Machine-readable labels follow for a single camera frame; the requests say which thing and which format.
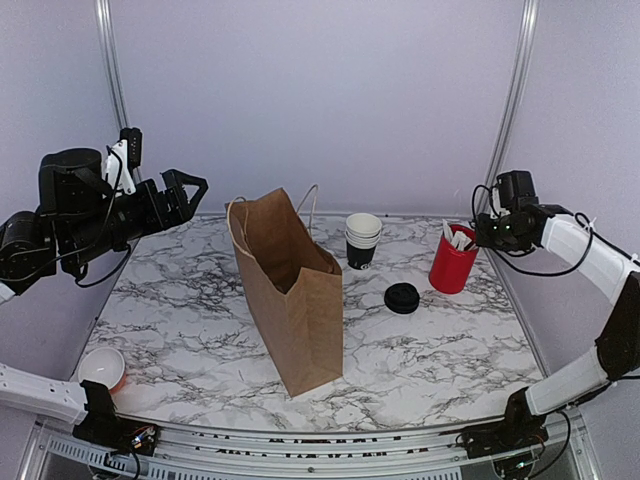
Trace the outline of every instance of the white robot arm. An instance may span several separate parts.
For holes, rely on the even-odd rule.
[[[534,444],[536,436],[546,435],[543,424],[549,413],[588,401],[640,368],[640,263],[597,234],[584,215],[570,214],[558,205],[540,205],[529,172],[504,173],[495,189],[493,212],[474,218],[478,246],[493,250],[520,273],[550,277],[578,271],[614,307],[602,334],[584,355],[511,395],[504,420],[463,433],[470,457]],[[559,273],[526,272],[500,253],[528,254],[534,246],[572,267]]]
[[[59,382],[0,363],[0,404],[74,425],[87,416],[87,395],[78,382]]]

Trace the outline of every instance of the paper bag handle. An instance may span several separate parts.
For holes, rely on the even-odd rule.
[[[316,202],[318,201],[318,184],[317,183],[311,185],[311,188],[307,190],[306,195],[302,198],[302,201],[300,202],[300,204],[298,205],[298,208],[296,209],[296,215],[300,216],[300,209],[304,205],[304,202],[307,201],[307,198],[309,198],[309,195],[311,194],[311,192],[314,190],[315,190],[315,195],[313,196],[313,204],[311,205],[311,214],[309,215],[309,226],[307,227],[307,231],[309,232],[309,236],[311,237],[312,240],[313,240],[313,237],[311,235],[311,225],[313,224],[313,216],[316,212]],[[229,235],[231,235],[231,241],[233,242],[233,244],[238,250],[240,250],[246,256],[251,257],[255,260],[255,257],[250,252],[246,251],[244,248],[240,246],[240,244],[238,244],[235,237],[233,236],[233,230],[231,230],[231,207],[236,202],[236,200],[242,200],[243,202],[247,201],[245,197],[238,196],[233,200],[231,200],[231,203],[229,203],[229,206],[227,207],[227,228],[229,229]],[[243,232],[247,231],[248,219],[249,219],[249,214],[247,213],[247,215],[244,217],[244,226],[242,227]]]
[[[231,241],[233,242],[233,244],[235,245],[235,247],[240,250],[242,253],[244,253],[247,257],[253,258],[255,260],[256,257],[254,257],[250,252],[247,252],[244,248],[242,248],[238,242],[236,242],[235,237],[233,236],[233,230],[231,230],[231,207],[233,206],[233,204],[235,203],[236,200],[242,200],[243,202],[246,202],[247,199],[244,197],[236,197],[233,200],[231,200],[231,203],[229,203],[229,206],[227,207],[227,228],[229,229],[229,235],[231,235]],[[247,215],[245,215],[244,217],[244,226],[242,227],[242,231],[246,232],[247,231],[247,220],[249,219],[249,213],[247,212]]]
[[[313,235],[311,235],[311,226],[313,225],[313,215],[316,213],[316,202],[318,201],[318,184],[317,183],[314,183],[313,185],[311,185],[311,188],[307,190],[307,193],[302,198],[302,201],[298,204],[298,208],[296,208],[296,214],[300,216],[300,209],[302,208],[302,205],[304,205],[304,202],[307,201],[307,198],[309,198],[309,195],[314,190],[315,190],[315,195],[313,196],[313,203],[311,204],[311,213],[309,214],[309,225],[307,226],[307,230],[309,231],[309,236],[311,237],[312,240],[313,240]]]

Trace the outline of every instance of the black cup lid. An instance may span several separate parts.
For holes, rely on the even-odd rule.
[[[420,294],[410,283],[396,283],[384,292],[384,304],[395,313],[413,313],[420,305]]]

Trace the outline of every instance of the white paper cup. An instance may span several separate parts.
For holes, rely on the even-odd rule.
[[[380,235],[378,235],[376,238],[369,239],[369,240],[361,240],[358,238],[353,238],[348,233],[345,233],[345,237],[347,239],[347,242],[349,242],[352,246],[356,248],[362,248],[362,249],[373,248],[376,245],[378,245],[378,242],[380,241]]]
[[[125,384],[125,363],[122,354],[111,347],[100,347],[90,352],[78,369],[78,378],[102,383],[111,393],[115,393]]]
[[[382,221],[370,213],[354,213],[347,218],[347,231],[355,237],[375,237],[382,230]]]
[[[346,232],[344,236],[347,238],[347,241],[349,241],[354,246],[357,246],[356,244],[363,245],[363,246],[372,246],[372,245],[378,244],[378,242],[380,241],[381,234],[378,234],[377,236],[372,238],[358,238],[358,237],[354,237],[349,232]]]
[[[376,233],[373,233],[371,235],[363,235],[361,233],[354,232],[354,231],[350,230],[349,228],[347,228],[346,232],[349,235],[351,235],[353,238],[359,238],[359,239],[362,239],[362,240],[369,240],[369,239],[372,239],[372,238],[379,237],[380,233],[382,232],[382,230],[378,230]]]

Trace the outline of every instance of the marble surface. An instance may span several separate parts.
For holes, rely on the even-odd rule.
[[[294,399],[253,324],[225,221],[193,222],[142,240],[97,322],[87,352],[118,348],[127,382],[119,412],[252,430],[372,430],[501,415],[541,378],[487,258],[465,290],[435,291],[428,272],[441,220],[384,218],[371,268],[346,266],[344,218],[319,217],[316,241],[344,269],[344,377]],[[385,289],[411,282],[419,309],[396,315]]]

